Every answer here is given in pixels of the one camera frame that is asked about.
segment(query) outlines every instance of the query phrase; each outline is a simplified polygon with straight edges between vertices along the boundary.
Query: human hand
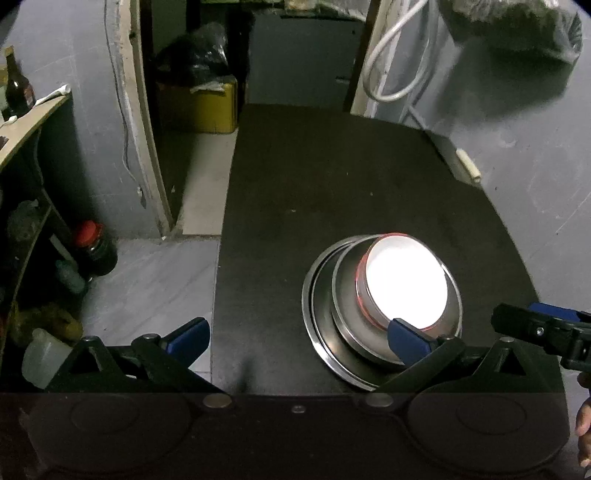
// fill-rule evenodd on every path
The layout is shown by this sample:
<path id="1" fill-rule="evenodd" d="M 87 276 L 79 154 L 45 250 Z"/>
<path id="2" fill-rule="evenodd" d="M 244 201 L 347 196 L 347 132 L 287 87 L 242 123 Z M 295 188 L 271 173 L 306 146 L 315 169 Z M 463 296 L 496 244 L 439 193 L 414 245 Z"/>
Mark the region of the human hand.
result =
<path id="1" fill-rule="evenodd" d="M 581 372 L 577 377 L 579 385 L 591 388 L 591 375 Z M 579 465 L 587 468 L 591 465 L 591 398 L 584 401 L 577 412 L 574 432 L 579 437 Z"/>

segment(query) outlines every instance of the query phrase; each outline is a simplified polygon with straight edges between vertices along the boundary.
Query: bright white light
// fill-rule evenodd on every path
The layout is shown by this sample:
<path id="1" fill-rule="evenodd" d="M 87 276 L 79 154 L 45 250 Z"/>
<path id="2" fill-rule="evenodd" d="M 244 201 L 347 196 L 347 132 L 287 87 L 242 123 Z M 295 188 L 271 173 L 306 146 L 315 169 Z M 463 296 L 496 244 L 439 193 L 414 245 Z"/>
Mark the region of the bright white light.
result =
<path id="1" fill-rule="evenodd" d="M 418 329 L 435 323 L 447 303 L 445 273 L 437 258 L 414 238 L 392 235 L 371 249 L 365 268 L 368 290 L 389 319 Z"/>

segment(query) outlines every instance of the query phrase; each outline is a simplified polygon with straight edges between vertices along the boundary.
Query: tiled floor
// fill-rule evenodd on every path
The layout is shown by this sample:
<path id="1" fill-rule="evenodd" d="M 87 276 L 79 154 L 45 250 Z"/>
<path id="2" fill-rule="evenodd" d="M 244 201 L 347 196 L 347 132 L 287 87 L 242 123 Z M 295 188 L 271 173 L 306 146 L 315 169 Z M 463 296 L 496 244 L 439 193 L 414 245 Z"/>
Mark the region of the tiled floor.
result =
<path id="1" fill-rule="evenodd" d="M 119 261 L 93 282 L 80 318 L 85 335 L 105 345 L 129 345 L 144 333 L 166 335 L 202 316 L 213 329 L 217 239 L 121 240 Z M 191 370 L 211 381 L 208 349 Z"/>
<path id="2" fill-rule="evenodd" d="M 192 145 L 179 222 L 184 235 L 221 235 L 236 144 L 233 134 L 179 134 Z"/>

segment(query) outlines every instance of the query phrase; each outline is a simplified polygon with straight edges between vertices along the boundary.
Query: cardboard box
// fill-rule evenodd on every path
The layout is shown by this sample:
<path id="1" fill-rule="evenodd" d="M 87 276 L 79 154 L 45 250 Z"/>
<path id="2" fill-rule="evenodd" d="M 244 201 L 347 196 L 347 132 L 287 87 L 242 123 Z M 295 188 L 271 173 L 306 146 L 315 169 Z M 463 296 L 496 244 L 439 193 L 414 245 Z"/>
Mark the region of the cardboard box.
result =
<path id="1" fill-rule="evenodd" d="M 231 134 L 238 122 L 237 82 L 224 83 L 223 92 L 162 85 L 158 110 L 164 128 L 212 134 Z"/>

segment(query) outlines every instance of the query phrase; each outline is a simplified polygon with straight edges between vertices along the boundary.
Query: stacked bowls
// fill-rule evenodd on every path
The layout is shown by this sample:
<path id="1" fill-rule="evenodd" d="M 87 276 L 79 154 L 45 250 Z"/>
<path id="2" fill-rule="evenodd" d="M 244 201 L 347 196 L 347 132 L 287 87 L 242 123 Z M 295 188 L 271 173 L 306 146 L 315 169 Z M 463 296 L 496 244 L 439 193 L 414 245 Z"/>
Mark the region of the stacked bowls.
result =
<path id="1" fill-rule="evenodd" d="M 462 301 L 449 270 L 403 233 L 354 236 L 322 252 L 304 281 L 302 312 L 322 360 L 363 390 L 404 369 L 388 346 L 393 318 L 433 338 L 462 329 Z"/>

